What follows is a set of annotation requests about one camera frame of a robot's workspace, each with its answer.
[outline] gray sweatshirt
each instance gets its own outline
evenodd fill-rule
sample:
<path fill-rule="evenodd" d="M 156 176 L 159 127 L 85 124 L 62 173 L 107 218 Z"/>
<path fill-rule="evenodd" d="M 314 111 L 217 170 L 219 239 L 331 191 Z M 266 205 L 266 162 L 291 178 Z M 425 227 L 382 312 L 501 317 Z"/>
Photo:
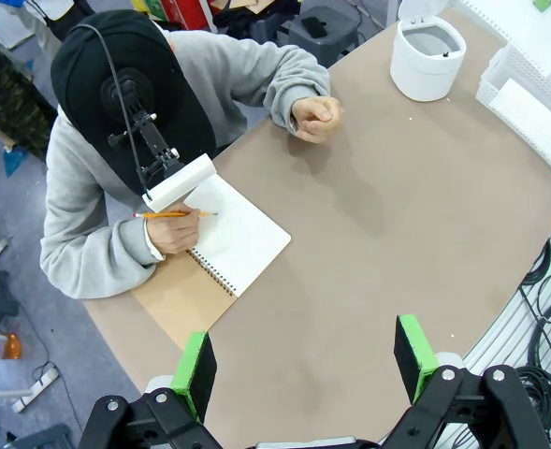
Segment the gray sweatshirt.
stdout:
<path fill-rule="evenodd" d="M 329 95 L 327 71 L 297 47 L 258 45 L 200 31 L 164 34 L 175 45 L 183 74 L 209 117 L 217 147 L 246 130 L 234 100 L 269 108 L 273 122 L 293 133 L 292 104 Z M 144 221 L 109 226 L 105 192 L 132 210 L 147 208 L 60 109 L 47 164 L 40 266 L 49 281 L 74 298 L 109 297 L 145 282 L 158 261 L 146 242 Z"/>

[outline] yellow pencil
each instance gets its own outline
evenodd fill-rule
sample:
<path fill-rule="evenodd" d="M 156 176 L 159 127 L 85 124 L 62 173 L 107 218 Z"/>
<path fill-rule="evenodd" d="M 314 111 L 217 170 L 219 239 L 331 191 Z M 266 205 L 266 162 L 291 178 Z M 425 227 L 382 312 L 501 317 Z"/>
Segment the yellow pencil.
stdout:
<path fill-rule="evenodd" d="M 144 212 L 144 213 L 135 213 L 134 217 L 143 217 L 143 218 L 169 218 L 169 217 L 185 217 L 190 212 L 181 212 L 181 211 L 172 211 L 172 212 Z M 201 217 L 208 217 L 210 215 L 218 215 L 217 212 L 200 212 Z"/>

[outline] camouflage pants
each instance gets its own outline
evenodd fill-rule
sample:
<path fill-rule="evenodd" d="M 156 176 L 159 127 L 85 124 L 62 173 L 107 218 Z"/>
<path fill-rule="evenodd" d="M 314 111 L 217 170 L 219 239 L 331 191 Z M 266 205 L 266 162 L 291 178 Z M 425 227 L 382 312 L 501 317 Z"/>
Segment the camouflage pants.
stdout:
<path fill-rule="evenodd" d="M 0 53 L 0 131 L 44 161 L 57 111 Z"/>

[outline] white power strip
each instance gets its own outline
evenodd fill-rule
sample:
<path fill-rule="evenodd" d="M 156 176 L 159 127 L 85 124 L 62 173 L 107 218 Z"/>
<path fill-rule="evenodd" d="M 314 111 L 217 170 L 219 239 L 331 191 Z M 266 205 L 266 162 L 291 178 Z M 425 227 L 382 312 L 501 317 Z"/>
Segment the white power strip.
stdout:
<path fill-rule="evenodd" d="M 40 382 L 36 382 L 30 390 L 32 391 L 32 396 L 26 396 L 15 402 L 12 406 L 13 412 L 20 413 L 27 405 L 38 397 L 50 384 L 59 378 L 59 371 L 57 368 L 51 368 L 44 373 Z"/>

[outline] blue object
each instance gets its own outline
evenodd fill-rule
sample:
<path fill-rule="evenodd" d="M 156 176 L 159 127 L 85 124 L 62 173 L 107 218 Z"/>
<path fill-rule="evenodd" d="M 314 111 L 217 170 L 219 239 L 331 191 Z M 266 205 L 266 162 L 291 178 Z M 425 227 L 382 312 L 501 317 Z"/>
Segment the blue object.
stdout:
<path fill-rule="evenodd" d="M 20 167 L 27 155 L 27 151 L 17 145 L 14 146 L 13 150 L 10 152 L 7 150 L 3 151 L 3 162 L 5 163 L 5 173 L 7 174 L 7 177 L 15 173 L 15 170 Z"/>
<path fill-rule="evenodd" d="M 0 0 L 0 3 L 10 7 L 22 7 L 25 0 Z"/>

